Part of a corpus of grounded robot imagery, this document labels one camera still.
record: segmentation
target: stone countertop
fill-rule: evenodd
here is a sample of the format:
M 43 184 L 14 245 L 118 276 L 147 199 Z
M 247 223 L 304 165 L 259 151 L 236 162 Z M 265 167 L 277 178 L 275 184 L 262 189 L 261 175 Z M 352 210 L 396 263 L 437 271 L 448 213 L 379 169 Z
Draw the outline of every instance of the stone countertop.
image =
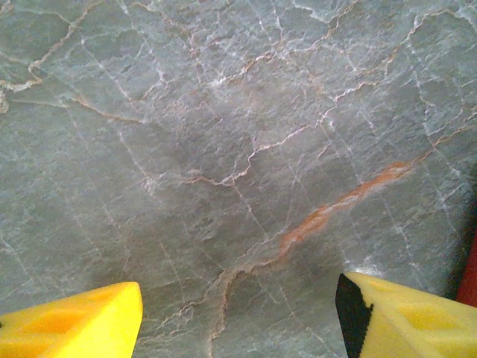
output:
M 342 271 L 452 297 L 473 0 L 0 5 L 2 313 L 135 280 L 134 358 L 345 357 Z

